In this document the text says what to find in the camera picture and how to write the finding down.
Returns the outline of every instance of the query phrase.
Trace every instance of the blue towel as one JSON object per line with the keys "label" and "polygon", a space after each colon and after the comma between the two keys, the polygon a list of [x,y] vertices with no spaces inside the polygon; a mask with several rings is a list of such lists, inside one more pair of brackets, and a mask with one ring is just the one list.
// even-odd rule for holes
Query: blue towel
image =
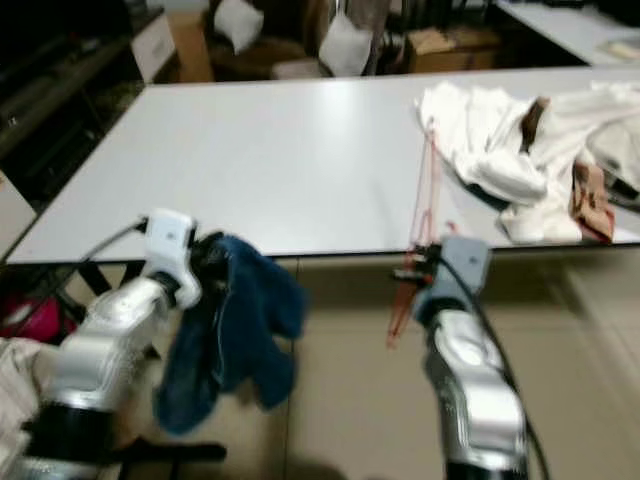
{"label": "blue towel", "polygon": [[225,235],[210,242],[227,260],[227,287],[203,286],[200,302],[184,312],[168,364],[153,399],[154,415],[181,435],[213,410],[220,392],[253,379],[260,402],[270,409],[293,387],[294,361],[272,334],[295,339],[307,308],[304,290],[282,267],[242,240]]}

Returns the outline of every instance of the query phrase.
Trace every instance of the white table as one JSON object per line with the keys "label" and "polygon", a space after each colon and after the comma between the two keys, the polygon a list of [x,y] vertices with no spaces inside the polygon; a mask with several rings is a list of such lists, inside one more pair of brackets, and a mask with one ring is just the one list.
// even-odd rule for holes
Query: white table
{"label": "white table", "polygon": [[[529,97],[637,79],[635,69],[568,68],[151,86],[9,262],[75,261],[155,207],[194,216],[203,232],[237,233],[268,255],[403,251],[423,146],[414,100],[425,87],[448,80]],[[498,212],[453,176],[443,177],[440,207],[441,222],[512,247]],[[619,210],[617,225],[640,234],[635,214]],[[142,257],[134,235],[98,258]]]}
{"label": "white table", "polygon": [[36,212],[0,172],[0,258],[36,218]]}
{"label": "white table", "polygon": [[603,46],[612,41],[640,38],[640,28],[621,25],[595,8],[553,8],[543,4],[496,2],[498,8],[592,66],[624,66],[624,59]]}

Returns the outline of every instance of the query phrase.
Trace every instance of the beige floor tile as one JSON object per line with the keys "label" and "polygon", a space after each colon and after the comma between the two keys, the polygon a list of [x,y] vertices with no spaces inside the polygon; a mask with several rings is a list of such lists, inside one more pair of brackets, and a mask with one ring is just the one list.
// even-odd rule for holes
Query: beige floor tile
{"label": "beige floor tile", "polygon": [[276,263],[284,268],[287,272],[294,276],[298,275],[298,259],[297,258],[280,258]]}
{"label": "beige floor tile", "polygon": [[604,326],[640,328],[640,251],[619,249],[563,259],[565,285]]}
{"label": "beige floor tile", "polygon": [[[365,328],[384,335],[397,287],[391,272],[401,261],[399,256],[301,259],[298,282],[309,292],[312,306],[305,331]],[[409,323],[409,330],[419,329]]]}
{"label": "beige floor tile", "polygon": [[[554,478],[637,478],[640,375],[620,338],[573,328],[500,335]],[[296,343],[287,479],[314,469],[349,480],[441,478],[424,353],[421,335],[388,352],[366,329],[313,332]]]}
{"label": "beige floor tile", "polygon": [[287,480],[442,478],[422,335],[388,351],[384,336],[366,329],[314,332],[295,353]]}
{"label": "beige floor tile", "polygon": [[633,362],[640,369],[640,329],[635,327],[620,328],[616,330],[616,334],[633,358]]}
{"label": "beige floor tile", "polygon": [[[112,287],[117,287],[120,284],[124,270],[125,267],[122,265],[103,265],[100,267],[100,271]],[[88,305],[95,298],[95,294],[78,273],[71,277],[65,291],[76,302],[83,305]]]}
{"label": "beige floor tile", "polygon": [[220,442],[227,448],[221,464],[197,463],[181,468],[180,478],[282,479],[287,408],[285,402],[264,412],[250,383],[218,400],[211,416],[192,433],[171,438],[153,424],[145,437],[155,442]]}
{"label": "beige floor tile", "polygon": [[[154,341],[163,359],[166,359],[179,321],[180,316],[174,315],[169,327],[159,332]],[[284,351],[290,351],[290,342],[279,341],[279,345]],[[137,395],[131,399],[126,416],[119,423],[121,442],[142,435],[156,443],[220,442],[227,447],[227,458],[222,464],[185,465],[180,470],[181,480],[281,480],[288,404],[285,402],[272,411],[263,411],[254,396],[252,383],[248,381],[234,394],[220,397],[211,415],[194,431],[172,438],[157,425],[151,411],[152,391],[161,381],[163,361],[151,364],[137,382]]]}
{"label": "beige floor tile", "polygon": [[[118,475],[120,475],[119,466],[109,467],[100,474],[99,480],[117,480]],[[155,462],[140,463],[131,466],[127,480],[169,480],[170,475],[170,464]]]}
{"label": "beige floor tile", "polygon": [[611,331],[503,330],[554,478],[636,479],[640,375]]}
{"label": "beige floor tile", "polygon": [[595,326],[566,286],[557,255],[496,255],[481,294],[497,328],[588,328]]}

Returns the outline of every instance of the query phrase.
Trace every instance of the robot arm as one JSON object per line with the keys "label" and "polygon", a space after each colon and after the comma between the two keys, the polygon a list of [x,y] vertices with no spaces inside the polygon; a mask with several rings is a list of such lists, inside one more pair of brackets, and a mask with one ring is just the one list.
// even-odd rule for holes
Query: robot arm
{"label": "robot arm", "polygon": [[426,372],[438,397],[446,478],[526,479],[525,411],[468,295],[484,285],[489,249],[456,236],[444,239],[435,260],[430,253],[416,262],[416,278],[432,274],[433,283],[418,295],[414,316],[427,331]]}
{"label": "robot arm", "polygon": [[171,307],[200,298],[189,267],[195,222],[155,212],[146,231],[144,276],[105,293],[61,345],[30,442],[14,479],[93,479],[113,447],[113,416],[130,393],[144,351]]}

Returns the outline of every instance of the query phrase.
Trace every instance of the black wire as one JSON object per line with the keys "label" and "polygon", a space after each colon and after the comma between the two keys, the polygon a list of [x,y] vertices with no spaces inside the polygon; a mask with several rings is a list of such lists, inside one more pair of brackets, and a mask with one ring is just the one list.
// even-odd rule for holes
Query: black wire
{"label": "black wire", "polygon": [[42,298],[40,299],[40,301],[38,301],[38,303],[36,303],[34,306],[32,306],[26,313],[24,314],[20,314],[20,312],[16,312],[14,313],[14,315],[20,315],[21,318],[18,323],[16,325],[14,325],[14,329],[11,332],[11,334],[9,335],[9,337],[15,337],[16,335],[19,335],[22,330],[27,326],[28,320],[31,317],[31,315],[33,315],[35,312],[37,312],[40,307],[42,307],[47,300],[49,300],[49,297],[51,297],[52,295],[54,295],[56,293],[56,291],[65,283],[67,283],[69,281],[69,279],[71,278],[71,276],[79,269],[82,268],[84,266],[86,266],[89,262],[91,262],[91,260],[93,259],[93,257],[95,255],[97,255],[98,253],[100,253],[102,250],[104,250],[105,248],[107,248],[109,245],[111,245],[112,243],[120,240],[122,237],[128,235],[129,233],[133,232],[134,230],[138,230],[141,232],[144,232],[147,226],[147,218],[143,218],[142,220],[138,220],[136,223],[133,223],[125,228],[122,228],[121,230],[118,230],[116,233],[114,233],[113,235],[111,235],[109,238],[107,238],[106,240],[100,242],[98,245],[96,245],[95,247],[93,247],[91,250],[89,250],[78,262],[73,264],[73,268],[71,269],[71,271],[69,271],[65,276],[63,276],[60,280],[58,280],[55,284],[53,284],[53,286],[50,286],[47,291],[43,294]]}
{"label": "black wire", "polygon": [[[493,326],[489,322],[489,318],[487,317],[487,314],[482,308],[482,305],[480,305],[480,302],[478,302],[478,299],[476,298],[475,294],[471,291],[471,288],[469,287],[469,285],[467,285],[467,283],[464,281],[462,276],[453,267],[453,265],[449,263],[448,260],[438,255],[438,262],[440,262],[449,271],[449,273],[453,276],[453,278],[458,283],[458,285],[460,285],[460,288],[462,289],[466,297],[471,302],[471,305],[473,306],[473,309],[476,311],[476,314],[480,318],[480,321],[482,322],[483,327],[489,334],[489,338],[494,343],[494,345],[498,349],[498,352],[500,353],[500,356],[502,357],[502,364],[504,366],[503,375],[504,375],[505,381],[511,386],[511,388],[513,388],[513,390],[518,394],[518,396],[522,398],[522,396],[520,395],[520,389],[518,388],[518,384],[516,383],[515,375],[513,373],[513,368],[509,363],[509,357],[507,357],[507,353],[504,350],[504,347],[502,346],[502,343],[500,342],[500,339],[498,338],[496,331],[494,330]],[[551,473],[549,470],[547,457],[544,453],[544,450],[542,449],[542,443],[540,442],[538,433],[533,427],[533,424],[531,423],[531,420],[529,418],[529,415],[526,409],[524,408],[524,405],[522,408],[524,410],[524,415],[526,419],[527,433],[531,438],[531,442],[533,443],[533,448],[536,452],[536,456],[538,457],[538,463],[540,464],[540,469],[542,470],[542,478],[544,478],[545,480],[550,480]]]}

